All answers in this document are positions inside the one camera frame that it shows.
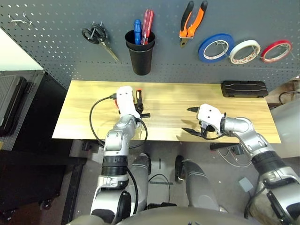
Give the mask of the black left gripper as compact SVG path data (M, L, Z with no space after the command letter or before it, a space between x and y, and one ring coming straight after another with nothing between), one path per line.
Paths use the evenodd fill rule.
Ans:
M135 103L134 106L141 118L150 118L150 113L143 113L143 103Z

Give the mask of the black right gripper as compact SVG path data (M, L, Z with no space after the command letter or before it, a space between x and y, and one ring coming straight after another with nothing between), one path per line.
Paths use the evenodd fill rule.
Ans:
M187 109L187 111L198 113L199 107L198 106L190 107ZM209 125L208 123L205 123L203 121L200 121L199 125L201 128L200 132L197 132L194 129L186 128L186 127L182 127L182 129L184 131L186 131L187 133L194 135L194 136L198 136L198 137L207 136L209 132L214 133L216 131L212 125Z

